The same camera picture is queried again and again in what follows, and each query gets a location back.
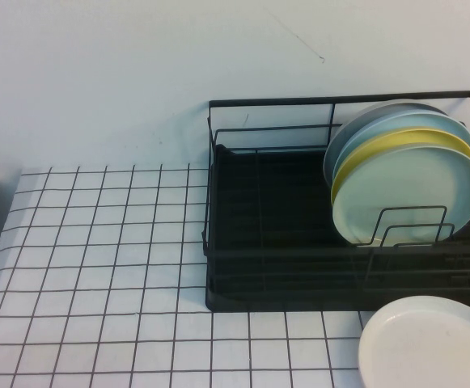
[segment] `dish rack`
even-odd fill
[[[324,151],[342,122],[389,99],[443,107],[470,130],[470,91],[210,101],[202,233],[210,310],[377,310],[412,295],[448,297],[470,306],[470,222],[455,232],[445,222],[444,206],[421,207],[441,209],[438,223],[387,228],[386,234],[394,228],[450,228],[449,238],[426,245],[357,247],[333,225]],[[273,114],[270,108],[285,113]],[[290,124],[291,108],[296,116],[309,109],[311,120]],[[272,125],[256,120],[249,126],[254,122],[249,115],[260,111],[268,111]],[[380,215],[403,209],[412,208],[385,208]]]

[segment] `rack wire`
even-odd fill
[[[385,212],[441,210],[439,222],[389,226],[383,238],[397,228],[436,228],[435,241],[425,245],[371,247],[370,242],[357,247],[332,223],[330,190],[322,172],[324,152],[351,112],[389,99],[442,106],[470,130],[470,91],[210,101],[202,237],[208,264],[206,304],[211,310],[374,310],[420,294],[470,305],[470,222],[455,233],[454,225],[445,222],[445,206],[385,208],[380,213],[375,234]],[[213,114],[222,109],[254,112],[267,107],[318,108],[326,122],[246,127],[247,114],[242,125],[215,128]],[[302,130],[310,135],[299,136]],[[281,136],[282,142],[275,145],[277,133],[286,131],[292,135]],[[228,144],[233,135],[241,145]],[[297,144],[299,138],[307,139],[306,144]]]

